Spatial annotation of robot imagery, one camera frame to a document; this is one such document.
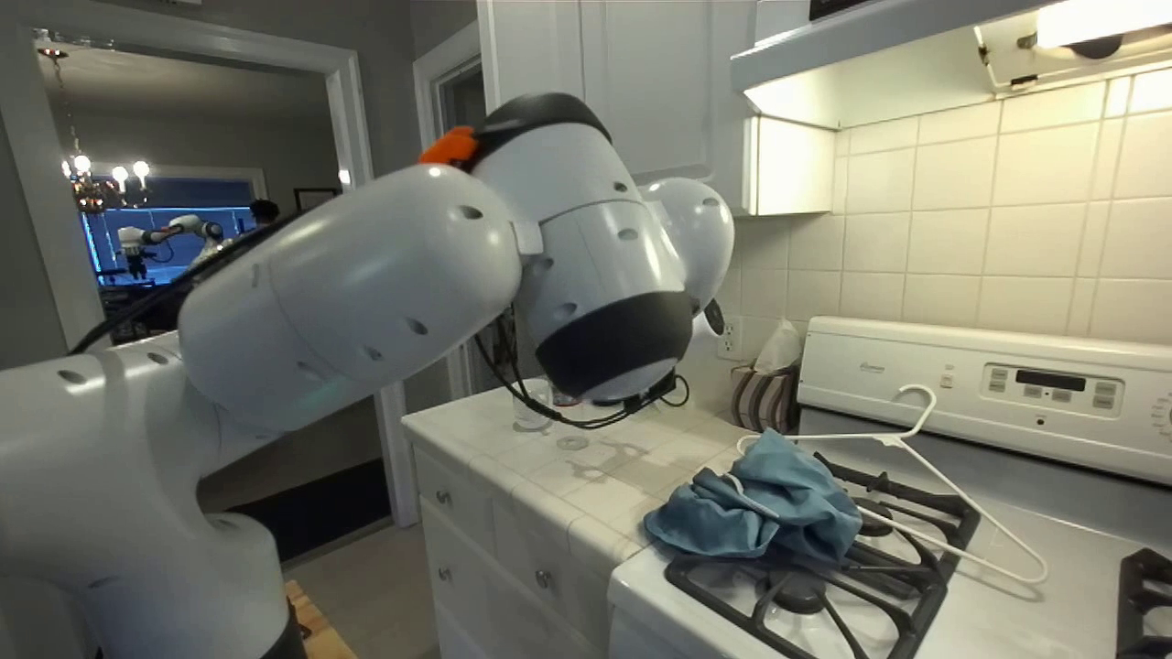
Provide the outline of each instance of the orange ring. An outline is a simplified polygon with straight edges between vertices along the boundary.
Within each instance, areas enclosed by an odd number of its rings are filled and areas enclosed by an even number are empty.
[[[477,144],[471,126],[458,126],[458,128],[442,133],[416,160],[470,168],[477,160],[477,151],[480,151],[480,144]]]

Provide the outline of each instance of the burner grate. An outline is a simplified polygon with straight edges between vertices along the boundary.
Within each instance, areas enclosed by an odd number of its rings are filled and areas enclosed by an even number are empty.
[[[1142,628],[1142,619],[1158,609],[1172,609],[1172,561],[1153,549],[1138,549],[1122,565],[1116,659],[1172,655],[1172,636]]]
[[[904,484],[893,484],[885,473],[869,477],[846,465],[834,465],[819,456],[834,481],[863,492],[869,499],[862,505],[885,510],[897,517],[921,518],[940,531],[950,544],[965,544],[981,522],[981,517],[957,494],[931,494]],[[826,615],[831,628],[840,634],[840,643],[854,659],[871,659],[863,651],[863,628],[854,628],[849,615],[834,609],[834,599],[849,595],[849,604],[862,604],[876,615],[884,615],[893,625],[893,643],[885,643],[885,659],[913,659],[940,611],[950,595],[950,577],[957,570],[951,551],[931,551],[921,542],[917,542],[904,531],[884,531],[871,527],[869,534],[902,534],[917,561],[884,551],[869,542],[858,542],[846,551],[846,565],[796,565],[786,558],[763,558],[763,561],[699,561],[699,558],[679,558],[668,565],[668,581],[727,619],[733,625],[747,628],[763,643],[775,648],[786,659],[818,659],[818,648],[801,648],[791,634],[775,634],[768,625],[768,611],[786,615]],[[724,570],[755,581],[755,604],[751,611],[727,604],[727,592],[709,587],[704,573]]]

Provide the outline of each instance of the white oven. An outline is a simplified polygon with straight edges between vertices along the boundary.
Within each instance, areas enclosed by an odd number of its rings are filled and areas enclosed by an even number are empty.
[[[1172,655],[1172,349],[809,324],[801,437],[889,437],[921,390],[909,448],[959,494],[876,439],[807,448],[963,561],[885,522],[840,570],[644,549],[611,573],[611,655]]]

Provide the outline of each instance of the white countertop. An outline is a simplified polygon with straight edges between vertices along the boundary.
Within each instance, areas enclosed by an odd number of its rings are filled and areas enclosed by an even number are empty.
[[[604,409],[569,406],[564,412],[593,418]],[[599,433],[569,425],[517,433],[514,399],[500,388],[410,412],[401,425],[415,433],[415,451],[458,460],[541,517],[564,518],[614,561],[648,544],[637,531],[644,511],[661,505],[694,470],[727,470],[733,444],[742,437],[704,409],[668,406]]]

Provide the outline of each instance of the crumpled cloth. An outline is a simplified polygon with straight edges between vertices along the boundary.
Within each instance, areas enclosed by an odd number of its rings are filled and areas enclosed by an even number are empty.
[[[733,465],[709,470],[679,488],[644,517],[644,534],[688,558],[766,558],[841,565],[862,531],[846,488],[791,439],[766,433]]]

